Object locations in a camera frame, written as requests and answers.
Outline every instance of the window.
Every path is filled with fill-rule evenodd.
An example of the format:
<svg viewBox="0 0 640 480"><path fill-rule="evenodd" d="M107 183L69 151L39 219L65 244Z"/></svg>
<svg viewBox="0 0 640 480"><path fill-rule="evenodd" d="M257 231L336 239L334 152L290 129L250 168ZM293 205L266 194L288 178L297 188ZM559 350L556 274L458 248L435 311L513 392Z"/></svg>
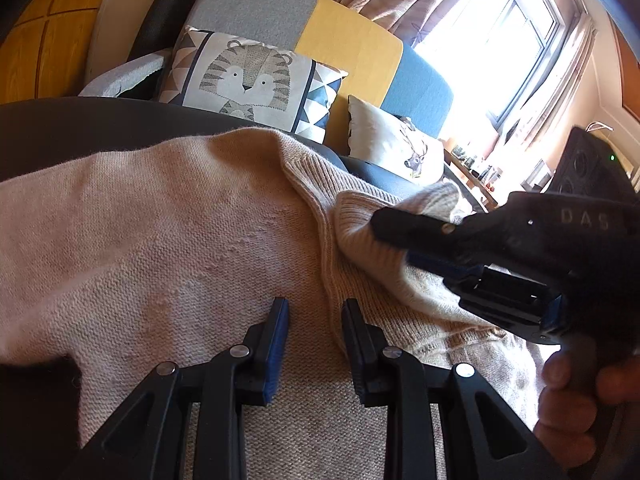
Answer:
<svg viewBox="0 0 640 480"><path fill-rule="evenodd" d="M416 46L453 88L498 127L559 29L549 0L462 0Z"/></svg>

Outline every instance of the deer illustration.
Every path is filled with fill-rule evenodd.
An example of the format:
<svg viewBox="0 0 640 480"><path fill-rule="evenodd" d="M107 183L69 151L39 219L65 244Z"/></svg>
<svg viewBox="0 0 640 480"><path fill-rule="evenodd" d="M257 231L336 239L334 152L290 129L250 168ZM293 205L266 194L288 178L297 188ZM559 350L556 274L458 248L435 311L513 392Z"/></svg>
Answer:
<svg viewBox="0 0 640 480"><path fill-rule="evenodd" d="M411 170L412 178L418 178L422 174L422 163L424 162L424 157L427 154L428 148L427 148L427 145L424 143L424 141L420 140L420 143L422 144L422 149L420 150L420 152L415 149L415 146L412 143L412 140L409 137L406 130L407 128L409 128L413 131L416 131L415 127L412 128L411 126L413 125L412 124L408 125L405 122L402 122L402 125L400 126L400 134L402 135L402 138L409 145L409 147L413 152L411 157L404 162L404 165Z"/></svg>

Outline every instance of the tiger pillow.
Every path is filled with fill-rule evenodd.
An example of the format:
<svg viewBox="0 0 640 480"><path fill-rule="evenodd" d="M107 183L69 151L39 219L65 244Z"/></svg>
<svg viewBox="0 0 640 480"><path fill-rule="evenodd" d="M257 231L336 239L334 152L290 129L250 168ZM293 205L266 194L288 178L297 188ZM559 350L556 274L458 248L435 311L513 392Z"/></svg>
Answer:
<svg viewBox="0 0 640 480"><path fill-rule="evenodd" d="M159 101L210 110L322 143L348 74L306 56L187 27Z"/></svg>

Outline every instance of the table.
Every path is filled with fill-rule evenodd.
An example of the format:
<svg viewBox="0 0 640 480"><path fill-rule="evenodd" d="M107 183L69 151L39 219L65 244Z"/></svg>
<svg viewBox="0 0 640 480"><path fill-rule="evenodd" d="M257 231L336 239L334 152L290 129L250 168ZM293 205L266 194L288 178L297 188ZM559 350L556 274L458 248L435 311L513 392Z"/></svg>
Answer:
<svg viewBox="0 0 640 480"><path fill-rule="evenodd" d="M486 208L489 211L493 211L494 209L497 209L499 206L497 200L493 197L491 192L484 186L484 184L472 175L472 173L468 170L468 168L466 168L464 164L462 164L461 160L458 160L455 156L451 155L451 153L449 153L447 150L444 150L444 153L445 153L444 155L445 162L449 165L453 164L460 171L460 173L462 173L465 176L465 178L468 180L467 185L469 186L469 188L473 189L477 187L480 190L480 192L484 195L484 197L486 198Z"/></svg>

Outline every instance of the white pillow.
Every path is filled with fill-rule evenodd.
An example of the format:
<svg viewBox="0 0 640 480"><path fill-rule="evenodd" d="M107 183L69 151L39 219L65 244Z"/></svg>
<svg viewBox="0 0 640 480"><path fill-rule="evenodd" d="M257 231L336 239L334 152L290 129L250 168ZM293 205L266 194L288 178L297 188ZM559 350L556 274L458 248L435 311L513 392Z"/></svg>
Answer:
<svg viewBox="0 0 640 480"><path fill-rule="evenodd" d="M410 120L349 96L350 155L376 164L419 186L434 184L444 172L444 147Z"/></svg>

